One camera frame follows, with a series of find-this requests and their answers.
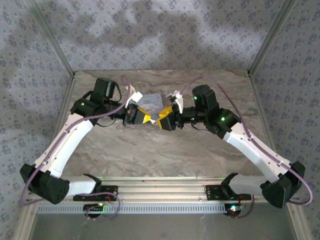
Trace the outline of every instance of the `patterned wallpaper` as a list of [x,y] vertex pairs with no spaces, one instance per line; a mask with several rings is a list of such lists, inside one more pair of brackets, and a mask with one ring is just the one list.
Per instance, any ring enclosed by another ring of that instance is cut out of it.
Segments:
[[23,0],[0,1],[0,239],[13,236],[19,174],[49,145],[69,76]]
[[276,148],[306,166],[314,202],[305,207],[320,239],[320,3],[298,0],[253,76]]
[[281,3],[39,1],[73,70],[246,70]]

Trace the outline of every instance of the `gray marble floor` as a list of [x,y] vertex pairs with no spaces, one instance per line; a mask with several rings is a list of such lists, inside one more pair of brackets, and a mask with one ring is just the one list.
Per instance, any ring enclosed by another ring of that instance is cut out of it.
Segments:
[[[257,106],[247,77],[223,70],[107,70],[87,71],[95,78],[111,78],[119,83],[125,74],[142,94],[161,93],[163,105],[168,106],[165,95],[182,90],[196,77],[210,76],[218,80],[242,111],[252,132],[265,142]],[[69,109],[87,91],[92,90],[95,78],[76,73]],[[208,80],[194,83],[184,95],[184,106],[193,106],[192,88],[208,84],[216,93],[223,108],[233,110],[226,97]],[[102,119],[101,123],[110,123]],[[260,171],[237,149],[217,136],[198,131],[191,126],[168,132],[152,124],[122,126],[120,120],[110,127],[95,126],[81,141],[68,161],[64,175],[92,174],[97,177],[142,176],[207,176],[223,177],[231,172],[261,175]]]

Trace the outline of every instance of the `robotic manipulator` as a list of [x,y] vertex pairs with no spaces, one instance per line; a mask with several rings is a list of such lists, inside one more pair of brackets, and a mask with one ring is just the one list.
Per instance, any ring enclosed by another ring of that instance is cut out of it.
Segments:
[[[68,177],[68,179],[61,179],[60,177],[79,142],[97,124],[99,119],[80,121],[79,124],[68,131],[66,129],[75,122],[79,122],[80,119],[105,114],[118,108],[121,104],[118,101],[111,100],[116,87],[119,90],[119,85],[115,81],[108,78],[98,78],[93,91],[89,91],[74,103],[65,125],[46,152],[33,165],[24,164],[22,166],[20,174],[24,182],[27,183],[33,172],[41,164],[44,164],[28,185],[30,192],[52,204],[58,204],[68,196],[103,192],[102,182],[95,176],[84,174]],[[295,171],[303,178],[305,167],[298,161],[291,163],[279,156],[251,132],[251,136],[248,137],[241,119],[232,111],[219,106],[215,92],[208,85],[195,87],[192,94],[194,106],[191,107],[183,107],[183,98],[180,92],[175,91],[170,94],[172,105],[160,112],[159,118],[154,122],[144,109],[132,103],[138,102],[142,94],[135,92],[131,86],[130,98],[125,107],[109,117],[111,119],[121,119],[124,126],[151,121],[167,131],[174,131],[176,128],[183,129],[186,124],[203,123],[210,133],[217,135],[221,140],[240,150],[264,175],[243,176],[231,173],[219,188],[223,199],[232,200],[239,195],[248,194],[263,196],[277,208],[284,207],[302,185],[302,182],[288,169]],[[64,139],[57,142],[62,134],[65,134]],[[252,138],[259,143],[259,146],[265,152],[274,156],[281,164],[271,161],[260,148],[252,143]],[[56,150],[44,162],[49,150],[55,144],[58,144]]]

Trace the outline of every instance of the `marble surface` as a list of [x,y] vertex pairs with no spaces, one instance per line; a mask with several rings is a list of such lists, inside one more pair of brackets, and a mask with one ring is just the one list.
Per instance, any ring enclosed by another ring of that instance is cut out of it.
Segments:
[[[242,111],[249,128],[265,142],[260,117],[249,79],[223,70],[106,70],[86,71],[94,77],[77,72],[69,102],[73,103],[93,90],[97,77],[120,81],[125,74],[142,94],[160,93],[163,105],[170,101],[166,94],[182,90],[194,78],[210,76],[218,80]],[[194,105],[192,88],[208,84],[216,93],[223,108],[233,110],[215,83],[198,80],[184,95],[184,106]],[[101,124],[111,123],[101,119]],[[110,127],[95,126],[80,142],[70,157],[63,175],[92,174],[97,177],[223,177],[232,172],[244,175],[262,175],[259,169],[241,152],[208,131],[199,131],[187,125],[182,130],[169,132],[152,124],[122,126],[117,120]]]

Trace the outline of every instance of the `yellow object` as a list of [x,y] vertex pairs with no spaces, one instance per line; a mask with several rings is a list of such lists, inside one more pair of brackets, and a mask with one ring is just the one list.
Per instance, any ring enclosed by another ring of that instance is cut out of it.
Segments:
[[143,124],[145,124],[146,122],[148,122],[150,119],[151,119],[151,116],[149,115],[149,113],[147,113],[147,111],[146,110],[144,110],[143,108],[141,108],[141,107],[139,107],[138,106],[138,110],[140,111],[140,112],[142,112],[142,113],[144,113],[144,119],[143,119]]
[[163,109],[160,113],[159,113],[159,117],[157,120],[155,120],[155,124],[158,125],[159,128],[162,129],[162,126],[161,126],[161,120],[164,119],[166,116],[168,116],[168,114],[172,113],[173,110],[172,110],[172,106],[168,106],[166,107],[165,109]]

